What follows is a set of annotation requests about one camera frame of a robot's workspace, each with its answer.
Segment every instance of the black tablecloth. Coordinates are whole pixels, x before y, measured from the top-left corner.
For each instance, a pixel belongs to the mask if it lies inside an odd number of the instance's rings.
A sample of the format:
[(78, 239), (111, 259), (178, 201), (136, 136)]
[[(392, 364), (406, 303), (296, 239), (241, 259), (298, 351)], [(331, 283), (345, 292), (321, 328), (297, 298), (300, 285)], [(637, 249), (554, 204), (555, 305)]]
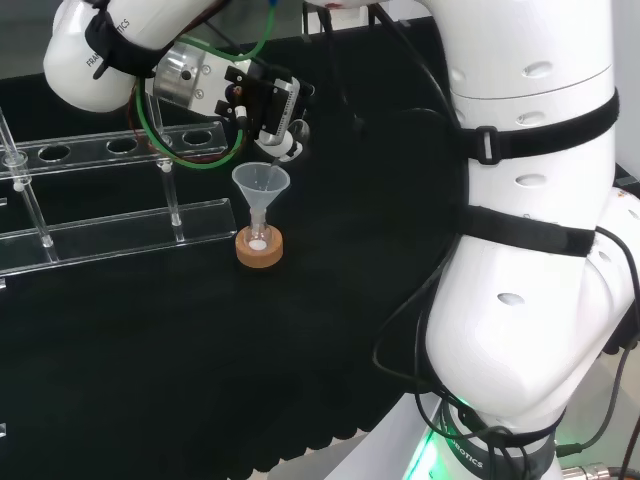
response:
[[(406, 33), (442, 72), (433, 23)], [(323, 38), (264, 50), (317, 87), (311, 157), (291, 166), (292, 186), (269, 212), (285, 234), (276, 268), (240, 268), (228, 240), (9, 279), (0, 478), (245, 479), (369, 430), (392, 407), (404, 386), (374, 371), (372, 337), (448, 240), (456, 162), (437, 121), (387, 115), (436, 102), (384, 32), (337, 40), (351, 103), (367, 118), (362, 139)], [(0, 83), (0, 107), (17, 141), (127, 128), (122, 111), (65, 105), (41, 75)], [(193, 121), (166, 114), (167, 123)], [(177, 170), (181, 203), (229, 197), (246, 225), (233, 166)], [(164, 203), (153, 165), (39, 177), (34, 187), (50, 224)], [(11, 185), (0, 188), (9, 197), (0, 229), (28, 227)], [(411, 321), (388, 361), (410, 357)]]

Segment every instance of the black cable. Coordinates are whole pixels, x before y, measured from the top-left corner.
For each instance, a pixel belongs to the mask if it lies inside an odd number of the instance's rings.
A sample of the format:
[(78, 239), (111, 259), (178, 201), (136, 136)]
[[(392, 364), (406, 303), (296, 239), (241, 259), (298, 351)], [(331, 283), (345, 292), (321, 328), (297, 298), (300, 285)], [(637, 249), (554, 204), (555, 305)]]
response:
[(633, 455), (633, 450), (635, 449), (636, 443), (638, 442), (638, 435), (640, 435), (640, 417), (638, 417), (636, 426), (634, 427), (633, 433), (631, 434), (631, 439), (629, 440), (629, 445), (627, 446), (627, 451), (624, 454), (624, 460), (622, 461), (622, 467), (620, 467), (620, 473), (618, 475), (619, 478), (627, 478), (629, 463), (631, 463), (631, 456)]
[(609, 423), (611, 422), (611, 418), (613, 417), (613, 413), (616, 409), (616, 403), (618, 400), (618, 393), (620, 392), (620, 384), (622, 382), (622, 374), (624, 372), (625, 365), (627, 363), (627, 359), (629, 358), (629, 354), (633, 350), (633, 346), (636, 342), (640, 341), (640, 333), (636, 334), (636, 336), (629, 342), (627, 348), (625, 348), (622, 357), (620, 357), (620, 362), (618, 363), (618, 369), (616, 371), (616, 376), (613, 381), (613, 389), (611, 391), (611, 399), (609, 400), (609, 407), (607, 409), (607, 413), (600, 425), (600, 428), (595, 433), (590, 440), (585, 443), (571, 443), (567, 445), (558, 445), (556, 447), (556, 454), (558, 458), (568, 457), (569, 455), (575, 455), (581, 453), (583, 450), (594, 446), (604, 432), (609, 427)]
[(455, 127), (460, 128), (460, 121), (458, 120), (458, 116), (456, 115), (453, 109), (453, 106), (451, 105), (451, 101), (444, 94), (442, 87), (440, 86), (438, 81), (435, 79), (435, 77), (431, 73), (429, 64), (424, 59), (424, 57), (420, 54), (420, 52), (418, 52), (418, 50), (416, 50), (416, 48), (413, 46), (411, 41), (405, 36), (402, 30), (398, 28), (396, 23), (393, 21), (393, 19), (389, 16), (389, 14), (385, 11), (384, 8), (382, 8), (380, 5), (376, 3), (373, 5), (369, 5), (369, 10), (373, 12), (373, 14), (376, 16), (378, 20), (380, 20), (380, 23), (382, 24), (382, 26), (403, 47), (403, 50), (409, 55), (411, 60), (418, 66), (418, 68), (420, 68), (420, 71), (424, 73), (424, 75), (427, 77), (427, 80), (429, 80), (431, 87), (438, 94), (440, 103), (444, 107), (444, 110), (447, 113), (449, 120)]
[[(622, 470), (621, 468), (608, 467), (608, 469), (609, 469), (609, 475), (612, 478), (622, 478), (620, 476), (620, 471)], [(635, 479), (635, 480), (640, 480), (640, 471), (628, 468), (627, 469), (627, 473), (625, 473), (625, 475), (624, 475), (624, 478), (631, 478), (631, 479)]]
[[(422, 310), (420, 312), (420, 316), (418, 319), (418, 325), (416, 327), (416, 340), (415, 340), (415, 350), (414, 353), (417, 352), (417, 354), (414, 355), (414, 375), (415, 378), (420, 378), (420, 338), (422, 336), (422, 329), (424, 326), (424, 322), (426, 319), (429, 318), (429, 315), (427, 314), (427, 312), (425, 312), (424, 310)], [(444, 437), (446, 439), (449, 440), (470, 440), (472, 438), (480, 438), (482, 439), (482, 437), (486, 436), (486, 435), (490, 435), (492, 433), (504, 433), (506, 435), (513, 435), (511, 433), (511, 431), (506, 428), (503, 427), (502, 425), (497, 425), (495, 427), (487, 427), (484, 428), (482, 430), (479, 430), (477, 432), (472, 432), (472, 433), (468, 433), (466, 435), (452, 435), (450, 433), (445, 432), (444, 430), (441, 430), (440, 428), (438, 428), (429, 418), (429, 416), (427, 415), (427, 413), (424, 411), (424, 406), (422, 405), (422, 400), (420, 400), (420, 385), (416, 382), (416, 389), (414, 391), (414, 396), (416, 399), (416, 404), (418, 406), (418, 411), (420, 412), (420, 416), (423, 418), (423, 420), (425, 421), (425, 423), (427, 424), (427, 426), (436, 434), (440, 435), (441, 437)]]
[[(236, 42), (233, 38), (231, 38), (229, 35), (224, 33), (222, 30), (220, 30), (218, 27), (216, 27), (213, 23), (211, 23), (211, 20), (205, 20), (203, 23), (204, 23), (204, 25), (209, 27), (209, 29), (211, 29), (211, 31), (213, 31), (213, 33), (215, 33), (222, 40), (227, 42), (227, 44), (229, 44), (229, 46), (231, 46), (234, 49), (236, 49), (239, 53), (247, 53), (248, 52), (247, 49), (242, 48), (242, 46), (238, 42)], [(258, 65), (260, 65), (263, 68), (266, 68), (266, 69), (270, 68), (269, 64), (267, 62), (265, 62), (264, 60), (262, 60), (258, 56), (253, 57), (251, 59), (251, 61), (252, 62), (256, 62)]]
[(631, 250), (629, 250), (629, 247), (627, 247), (627, 245), (617, 235), (602, 227), (596, 227), (596, 232), (613, 241), (613, 243), (622, 250), (627, 259), (629, 270), (631, 271), (631, 281), (633, 282), (633, 293), (635, 295), (634, 306), (636, 310), (636, 326), (638, 327), (638, 330), (640, 330), (640, 280), (638, 279), (638, 268), (636, 267), (636, 262), (633, 259), (633, 254), (631, 253)]
[(364, 127), (364, 121), (358, 116), (355, 110), (349, 104), (349, 97), (347, 95), (347, 89), (345, 87), (344, 79), (342, 78), (342, 72), (338, 64), (338, 56), (335, 50), (335, 38), (333, 35), (333, 23), (331, 21), (331, 12), (328, 8), (318, 8), (318, 20), (320, 25), (324, 27), (325, 35), (327, 37), (327, 48), (329, 50), (329, 63), (331, 63), (331, 72), (333, 79), (338, 86), (340, 92), (340, 100), (345, 108), (353, 115), (354, 128), (361, 131)]
[(202, 25), (207, 20), (211, 20), (213, 17), (215, 17), (217, 14), (219, 14), (222, 10), (227, 8), (231, 4), (232, 1), (233, 0), (220, 0), (218, 3), (216, 3), (215, 5), (210, 7), (209, 9), (205, 10), (204, 12), (202, 12), (201, 15), (199, 15), (196, 19), (194, 19), (194, 21), (191, 22), (187, 26), (187, 28), (184, 29), (182, 34), (189, 33), (192, 30), (194, 30), (195, 28), (198, 28), (200, 25)]
[(447, 264), (449, 263), (451, 258), (453, 258), (453, 254), (454, 254), (456, 248), (457, 248), (457, 242), (453, 242), (451, 244), (451, 246), (449, 247), (449, 249), (447, 250), (443, 260), (440, 262), (440, 264), (434, 270), (434, 272), (431, 275), (429, 275), (429, 278), (427, 278), (422, 283), (422, 285), (420, 285), (420, 287), (418, 287), (418, 289), (415, 292), (413, 292), (411, 294), (411, 296), (407, 300), (405, 300), (405, 302), (402, 305), (400, 305), (398, 308), (396, 308), (394, 310), (394, 312), (389, 317), (387, 317), (387, 319), (384, 321), (384, 323), (382, 324), (382, 326), (378, 330), (378, 333), (376, 333), (376, 335), (374, 337), (372, 360), (373, 360), (373, 364), (380, 371), (386, 373), (387, 375), (391, 375), (392, 377), (398, 378), (400, 380), (405, 380), (407, 382), (411, 382), (412, 384), (414, 382), (416, 382), (416, 381), (420, 381), (420, 379), (417, 378), (414, 375), (401, 373), (401, 372), (392, 370), (392, 369), (390, 369), (388, 367), (385, 367), (384, 365), (382, 365), (380, 363), (380, 359), (379, 359), (378, 354), (380, 352), (380, 347), (382, 346), (382, 342), (384, 341), (384, 334), (387, 331), (387, 329), (393, 324), (393, 322), (398, 318), (398, 316), (402, 312), (404, 312), (418, 298), (422, 297), (429, 290), (429, 288), (433, 285), (433, 283), (440, 278), (440, 276), (442, 275), (442, 272), (444, 271), (445, 267), (447, 266)]
[[(634, 309), (635, 309), (635, 317), (636, 317), (636, 324), (638, 327), (638, 333), (636, 333), (636, 335), (627, 344), (624, 350), (624, 353), (620, 358), (620, 362), (618, 363), (618, 369), (616, 371), (616, 376), (613, 382), (613, 389), (611, 391), (611, 399), (609, 400), (609, 407), (607, 409), (607, 413), (604, 417), (604, 420), (600, 425), (600, 428), (595, 433), (595, 435), (585, 443), (559, 445), (556, 448), (556, 454), (558, 458), (567, 457), (569, 455), (575, 455), (577, 453), (580, 453), (583, 450), (586, 450), (587, 448), (590, 448), (593, 445), (595, 445), (600, 440), (600, 438), (602, 438), (602, 435), (604, 435), (604, 432), (609, 427), (609, 423), (611, 422), (611, 418), (613, 417), (613, 413), (616, 408), (618, 393), (620, 392), (620, 384), (622, 382), (622, 374), (624, 372), (627, 359), (629, 358), (629, 354), (631, 353), (631, 350), (633, 350), (636, 342), (640, 341), (640, 281), (638, 279), (638, 269), (637, 269), (635, 260), (633, 258), (633, 254), (631, 253), (631, 250), (629, 249), (629, 247), (627, 247), (627, 245), (617, 235), (601, 227), (597, 227), (596, 232), (613, 241), (622, 250), (622, 252), (624, 253), (627, 259), (627, 264), (629, 265), (629, 271), (631, 272), (631, 281), (633, 283)], [(640, 426), (640, 418), (638, 419), (638, 425), (636, 426), (636, 429), (638, 429), (639, 426)], [(631, 449), (631, 451), (633, 451), (636, 441), (637, 441), (637, 434), (635, 435), (635, 438), (632, 437), (631, 442), (629, 443), (629, 448)]]
[[(631, 280), (633, 282), (633, 293), (635, 296), (634, 305), (636, 310), (636, 323), (638, 328), (640, 329), (640, 279), (638, 279), (638, 269), (636, 268), (636, 262), (633, 258), (633, 254), (629, 247), (616, 235), (605, 230), (604, 228), (597, 227), (596, 232), (604, 235), (611, 239), (620, 249), (624, 252), (624, 256), (627, 258), (627, 263), (629, 264), (629, 270), (631, 271)], [(626, 350), (630, 350), (634, 344), (631, 343), (627, 346)], [(629, 440), (629, 445), (627, 446), (627, 451), (624, 455), (624, 460), (622, 462), (622, 467), (620, 467), (619, 478), (624, 479), (626, 477), (626, 472), (629, 469), (629, 463), (631, 462), (631, 456), (633, 455), (633, 450), (635, 449), (636, 443), (638, 441), (638, 436), (640, 435), (640, 417), (636, 422), (636, 426), (633, 429), (633, 433), (631, 434), (631, 439)]]

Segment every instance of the acrylic support leg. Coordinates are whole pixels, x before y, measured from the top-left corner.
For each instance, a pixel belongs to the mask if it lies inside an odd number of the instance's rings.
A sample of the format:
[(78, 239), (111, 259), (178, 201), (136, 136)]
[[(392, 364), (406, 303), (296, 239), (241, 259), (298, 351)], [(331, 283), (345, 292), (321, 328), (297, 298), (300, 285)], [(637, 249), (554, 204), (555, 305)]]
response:
[[(156, 117), (156, 121), (161, 121), (160, 117)], [(149, 148), (141, 132), (110, 132), (16, 145), (8, 140), (6, 122), (2, 120), (0, 124), (3, 138), (0, 180), (13, 183), (14, 190), (26, 202), (35, 226), (0, 234), (0, 290), (6, 286), (5, 278), (27, 272), (229, 240), (237, 233), (228, 199), (178, 205), (171, 170), (162, 172), (167, 197), (167, 205), (162, 208), (47, 225), (31, 183), (38, 175), (124, 168), (147, 162), (161, 166), (165, 163), (172, 166), (172, 163)], [(221, 153), (227, 148), (221, 122), (162, 130), (163, 137), (181, 155), (197, 158)], [(191, 135), (197, 136), (193, 142)], [(205, 142), (202, 142), (203, 136), (208, 138)]]
[[(162, 123), (162, 112), (158, 98), (152, 95), (146, 95), (149, 111), (151, 112), (151, 121), (160, 135), (164, 134), (164, 125)], [(184, 242), (184, 232), (182, 231), (182, 220), (180, 219), (180, 209), (178, 204), (178, 194), (176, 192), (176, 182), (173, 176), (173, 162), (170, 160), (158, 161), (158, 167), (162, 171), (162, 186), (164, 194), (167, 197), (167, 207), (171, 214), (171, 226), (176, 235), (176, 242)]]
[(46, 251), (47, 257), (50, 261), (55, 262), (58, 260), (58, 256), (56, 255), (53, 239), (47, 228), (47, 223), (42, 216), (40, 204), (38, 204), (38, 199), (31, 185), (29, 170), (25, 165), (27, 158), (18, 152), (18, 148), (13, 141), (13, 136), (9, 130), (7, 120), (2, 114), (2, 110), (0, 110), (0, 136), (2, 137), (2, 143), (6, 150), (4, 162), (13, 175), (13, 188), (16, 192), (20, 193), (24, 199), (29, 217), (31, 218), (33, 226), (38, 231), (40, 242)]

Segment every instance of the white robotic arm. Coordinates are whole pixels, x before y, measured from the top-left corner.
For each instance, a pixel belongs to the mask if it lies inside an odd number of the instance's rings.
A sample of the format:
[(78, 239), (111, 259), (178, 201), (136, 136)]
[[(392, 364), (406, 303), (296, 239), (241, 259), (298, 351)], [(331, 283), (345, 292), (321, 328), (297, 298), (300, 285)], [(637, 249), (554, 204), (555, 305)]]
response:
[[(212, 3), (211, 0), (111, 0), (107, 11), (124, 38), (140, 47), (160, 50)], [(66, 102), (83, 110), (109, 112), (127, 103), (135, 78), (109, 68), (94, 79), (103, 59), (88, 45), (85, 32), (95, 15), (96, 10), (85, 1), (66, 0), (60, 5), (44, 71), (51, 88)]]
[[(94, 8), (106, 3), (118, 33), (126, 40), (149, 50), (162, 50), (199, 15), (215, 2), (211, 0), (97, 0), (92, 5), (82, 0), (65, 0), (55, 16), (53, 37), (44, 60), (44, 70), (51, 88), (66, 102), (93, 112), (108, 112), (125, 105), (136, 78), (116, 68), (99, 69), (105, 59), (89, 46), (86, 31), (96, 16)], [(158, 64), (146, 90), (158, 98), (193, 112), (218, 114), (218, 101), (226, 99), (230, 82), (225, 79), (233, 66), (243, 75), (260, 75), (261, 67), (252, 61), (233, 63), (198, 48), (176, 43)], [(259, 132), (256, 145), (281, 162), (297, 158), (303, 151), (287, 126), (300, 95), (300, 83), (275, 79), (275, 86), (289, 95), (283, 107), (277, 131)]]

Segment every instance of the funnel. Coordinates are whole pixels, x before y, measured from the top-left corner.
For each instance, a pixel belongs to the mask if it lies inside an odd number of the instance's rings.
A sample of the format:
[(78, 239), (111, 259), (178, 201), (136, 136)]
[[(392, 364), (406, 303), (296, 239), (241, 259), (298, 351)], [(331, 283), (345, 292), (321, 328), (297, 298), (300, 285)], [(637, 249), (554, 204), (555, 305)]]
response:
[(251, 226), (236, 237), (238, 259), (251, 268), (275, 265), (283, 253), (282, 234), (267, 225), (267, 207), (290, 183), (282, 168), (269, 163), (240, 165), (231, 174), (251, 208)]
[(291, 183), (287, 172), (269, 163), (245, 163), (236, 167), (231, 177), (256, 212), (266, 210)]

